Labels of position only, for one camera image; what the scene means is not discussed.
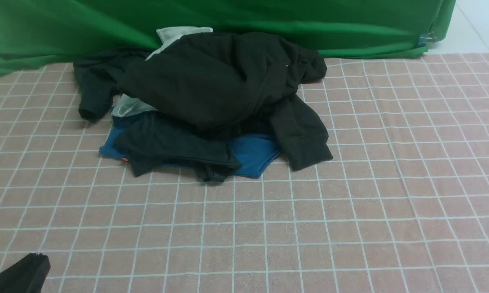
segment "white tile floor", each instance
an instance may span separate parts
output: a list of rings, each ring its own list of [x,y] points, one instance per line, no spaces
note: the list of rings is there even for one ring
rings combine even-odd
[[[429,54],[489,52],[489,0],[457,0],[447,37]]]

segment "jacket sleeve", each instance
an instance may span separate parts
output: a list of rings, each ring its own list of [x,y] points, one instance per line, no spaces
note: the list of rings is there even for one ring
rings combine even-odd
[[[326,126],[296,94],[278,103],[269,120],[294,171],[333,159]]]

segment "blue clothing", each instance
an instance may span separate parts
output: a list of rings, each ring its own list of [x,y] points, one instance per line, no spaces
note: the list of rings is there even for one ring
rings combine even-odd
[[[114,140],[142,115],[144,113],[123,118],[113,117],[114,127],[105,144],[100,147],[100,154],[127,161],[127,154],[116,148]],[[242,167],[235,174],[244,177],[259,178],[280,153],[280,146],[277,141],[272,136],[265,134],[244,135],[231,139],[228,143],[232,154],[242,163]]]
[[[280,147],[272,136],[250,134],[228,141],[232,154],[242,163],[236,175],[259,178],[279,155]]]

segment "black jacket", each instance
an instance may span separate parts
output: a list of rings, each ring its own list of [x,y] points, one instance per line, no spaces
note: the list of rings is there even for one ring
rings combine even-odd
[[[113,104],[113,96],[120,93],[116,82],[129,63],[144,61],[148,50],[131,48],[112,49],[82,57],[73,61],[76,83],[81,89],[80,117],[96,122]]]
[[[161,164],[191,167],[203,181],[224,182],[241,168],[226,141],[198,137],[186,122],[148,112],[114,140],[129,156],[135,176]]]
[[[207,138],[238,136],[267,119],[298,170],[332,159],[326,127],[296,95],[300,83],[325,74],[316,50],[276,35],[200,33],[132,62],[118,86]]]

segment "black hoodie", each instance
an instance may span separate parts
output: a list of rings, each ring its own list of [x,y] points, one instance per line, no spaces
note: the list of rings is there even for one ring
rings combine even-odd
[[[118,87],[202,137],[228,139],[266,119],[296,171],[332,159],[326,127],[296,95],[300,83],[325,74],[316,50],[276,35],[200,33],[134,61]]]

